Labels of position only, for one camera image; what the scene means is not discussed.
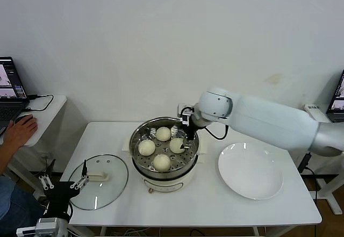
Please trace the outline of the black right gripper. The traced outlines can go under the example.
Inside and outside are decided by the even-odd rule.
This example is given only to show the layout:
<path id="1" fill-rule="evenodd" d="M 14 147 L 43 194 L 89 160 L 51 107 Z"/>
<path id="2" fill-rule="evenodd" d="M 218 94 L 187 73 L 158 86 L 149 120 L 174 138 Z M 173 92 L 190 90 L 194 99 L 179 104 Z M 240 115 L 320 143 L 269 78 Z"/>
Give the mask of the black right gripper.
<path id="1" fill-rule="evenodd" d="M 195 132 L 196 132 L 196 127 L 194 125 L 194 123 L 192 122 L 192 120 L 190 119 L 188 124 L 185 126 L 185 134 L 187 139 L 182 139 L 180 138 L 180 152 L 184 152 L 187 149 L 189 149 L 189 141 L 188 140 L 194 140 L 195 138 Z"/>

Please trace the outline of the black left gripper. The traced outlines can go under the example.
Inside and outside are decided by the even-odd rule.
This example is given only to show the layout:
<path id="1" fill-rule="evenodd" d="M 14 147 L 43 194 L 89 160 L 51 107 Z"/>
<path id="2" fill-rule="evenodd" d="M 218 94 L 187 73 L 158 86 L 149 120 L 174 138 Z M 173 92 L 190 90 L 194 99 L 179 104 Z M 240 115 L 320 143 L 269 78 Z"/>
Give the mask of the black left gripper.
<path id="1" fill-rule="evenodd" d="M 45 216 L 72 216 L 74 210 L 70 200 L 78 196 L 80 189 L 89 181 L 87 161 L 84 160 L 83 162 L 81 178 L 78 181 L 75 183 L 68 181 L 53 184 L 51 175 L 55 161 L 56 159 L 53 159 L 46 167 L 45 173 L 38 177 L 44 189 L 44 194 L 49 201 Z"/>

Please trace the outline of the person right hand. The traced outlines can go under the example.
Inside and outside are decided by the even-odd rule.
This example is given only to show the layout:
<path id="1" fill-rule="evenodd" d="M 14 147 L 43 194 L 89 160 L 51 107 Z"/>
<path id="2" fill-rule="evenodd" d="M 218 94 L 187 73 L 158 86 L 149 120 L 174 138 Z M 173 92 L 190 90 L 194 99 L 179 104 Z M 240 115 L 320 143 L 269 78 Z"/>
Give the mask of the person right hand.
<path id="1" fill-rule="evenodd" d="M 27 143 L 37 129 L 37 120 L 32 115 L 23 117 L 17 123 L 10 121 L 4 134 L 3 145 L 7 148 L 18 149 Z"/>

